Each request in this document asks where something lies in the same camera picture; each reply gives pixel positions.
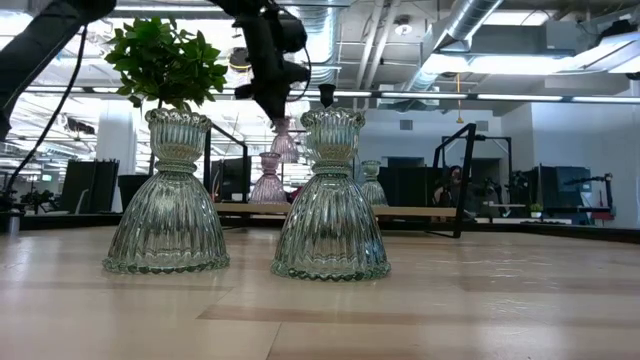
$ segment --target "small glass vase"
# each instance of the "small glass vase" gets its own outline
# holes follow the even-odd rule
[[[262,161],[262,177],[256,182],[251,193],[251,204],[288,204],[287,194],[282,182],[276,175],[280,163],[280,154],[265,152],[260,154]]]
[[[384,189],[382,189],[382,185],[378,182],[380,161],[363,161],[361,165],[362,172],[365,176],[365,183],[361,186],[364,198],[369,201],[371,206],[389,206],[387,197],[384,194]]]
[[[300,159],[296,142],[289,135],[289,122],[291,118],[274,120],[276,137],[271,143],[271,152],[280,154],[280,162],[284,164],[297,163]]]
[[[118,273],[182,273],[229,265],[213,202],[193,176],[211,120],[179,110],[146,114],[158,173],[131,200],[104,268]]]
[[[358,281],[391,267],[369,203],[349,176],[364,117],[346,109],[302,116],[314,177],[285,221],[271,271],[309,280]]]

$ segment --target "ribbed glass vase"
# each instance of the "ribbed glass vase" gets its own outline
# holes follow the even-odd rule
[[[369,201],[371,206],[389,206],[387,197],[384,194],[382,185],[378,182],[378,174],[380,174],[380,161],[370,160],[361,163],[362,172],[365,176],[365,182],[360,187],[364,198]]]
[[[266,152],[260,154],[263,175],[251,192],[251,204],[288,204],[287,194],[276,175],[280,154]]]
[[[164,109],[149,111],[146,120],[158,173],[131,200],[103,261],[105,269],[169,274],[228,266],[220,220],[193,176],[211,120]]]
[[[274,120],[277,135],[271,143],[271,152],[280,154],[280,162],[285,164],[297,163],[300,159],[298,147],[289,135],[290,121],[289,117]]]
[[[310,280],[386,276],[391,267],[373,210],[349,176],[364,117],[346,109],[302,116],[315,176],[287,216],[271,271]]]

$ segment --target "green plant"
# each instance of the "green plant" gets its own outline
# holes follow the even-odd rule
[[[531,204],[531,206],[529,206],[529,210],[531,212],[542,212],[543,207],[540,204]]]
[[[208,44],[202,32],[193,35],[178,30],[174,19],[136,18],[133,25],[115,30],[108,44],[115,45],[105,57],[120,72],[123,86],[118,94],[128,96],[135,107],[143,100],[190,111],[187,101],[201,106],[215,101],[210,92],[222,92],[227,67],[216,64],[220,51]]]

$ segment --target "exposed ductwork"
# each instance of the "exposed ductwork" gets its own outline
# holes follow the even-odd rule
[[[429,90],[440,76],[437,73],[430,73],[426,66],[431,54],[445,47],[458,51],[469,51],[471,38],[501,3],[502,0],[457,0],[447,18],[429,26],[423,43],[425,62],[413,77],[398,90],[412,92]],[[415,100],[404,100],[385,106],[387,109],[401,112],[427,110],[431,107],[435,108],[429,102]]]
[[[338,15],[340,10],[332,7],[302,6],[288,8],[299,17],[307,31],[307,49],[311,62],[315,64],[311,72],[310,87],[320,84],[335,84],[335,67],[323,67],[318,64],[333,64],[338,43]]]

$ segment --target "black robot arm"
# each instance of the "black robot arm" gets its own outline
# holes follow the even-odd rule
[[[284,118],[293,82],[309,81],[310,72],[284,61],[285,52],[301,50],[307,34],[300,20],[282,14],[272,0],[208,0],[236,18],[242,28],[254,79],[236,89],[236,97],[253,98],[271,119]],[[0,141],[22,92],[77,34],[104,16],[116,0],[53,0],[20,35],[0,51]]]
[[[53,0],[0,52],[0,141],[22,92],[80,28],[108,15],[116,0]]]

